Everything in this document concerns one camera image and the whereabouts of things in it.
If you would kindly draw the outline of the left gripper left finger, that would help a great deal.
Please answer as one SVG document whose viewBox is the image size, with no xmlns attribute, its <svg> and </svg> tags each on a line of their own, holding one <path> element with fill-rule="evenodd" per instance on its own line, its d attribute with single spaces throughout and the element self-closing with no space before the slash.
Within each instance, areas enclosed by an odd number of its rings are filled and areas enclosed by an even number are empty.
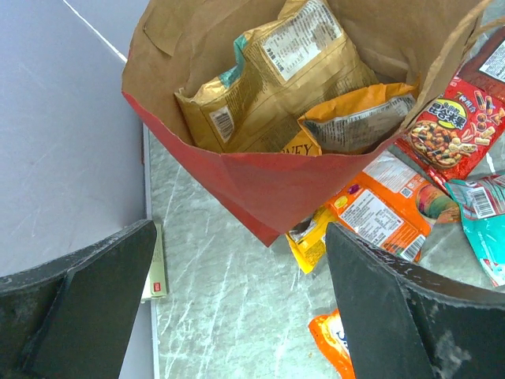
<svg viewBox="0 0 505 379">
<path fill-rule="evenodd" d="M 1 278 L 3 378 L 117 378 L 157 231 L 139 220 L 45 264 Z"/>
</svg>

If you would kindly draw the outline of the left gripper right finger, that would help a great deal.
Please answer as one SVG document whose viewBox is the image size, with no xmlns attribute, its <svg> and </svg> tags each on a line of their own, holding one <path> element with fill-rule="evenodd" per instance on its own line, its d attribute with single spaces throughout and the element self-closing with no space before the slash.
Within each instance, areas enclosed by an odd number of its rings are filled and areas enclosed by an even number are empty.
<svg viewBox="0 0 505 379">
<path fill-rule="evenodd" d="M 504 295 L 391 255 L 339 223 L 327 260 L 358 378 L 502 378 Z"/>
</svg>

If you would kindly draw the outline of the orange Kettle chips bag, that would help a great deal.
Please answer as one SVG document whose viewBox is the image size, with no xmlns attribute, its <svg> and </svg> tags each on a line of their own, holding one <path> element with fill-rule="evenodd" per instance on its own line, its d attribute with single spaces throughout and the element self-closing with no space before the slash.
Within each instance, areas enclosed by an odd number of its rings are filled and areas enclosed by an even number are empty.
<svg viewBox="0 0 505 379">
<path fill-rule="evenodd" d="M 398 129 L 417 100 L 416 85 L 374 84 L 322 102 L 298 120 L 283 153 L 320 156 L 371 152 Z"/>
</svg>

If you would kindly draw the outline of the gold chips bag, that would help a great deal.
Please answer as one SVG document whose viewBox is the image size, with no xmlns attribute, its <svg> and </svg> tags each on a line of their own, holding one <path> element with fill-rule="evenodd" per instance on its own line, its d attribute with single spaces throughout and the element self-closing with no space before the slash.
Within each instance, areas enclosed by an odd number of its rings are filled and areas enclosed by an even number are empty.
<svg viewBox="0 0 505 379">
<path fill-rule="evenodd" d="M 236 38 L 234 57 L 194 95 L 175 94 L 195 145 L 211 152 L 280 152 L 306 111 L 378 82 L 325 1 L 286 2 Z"/>
</svg>

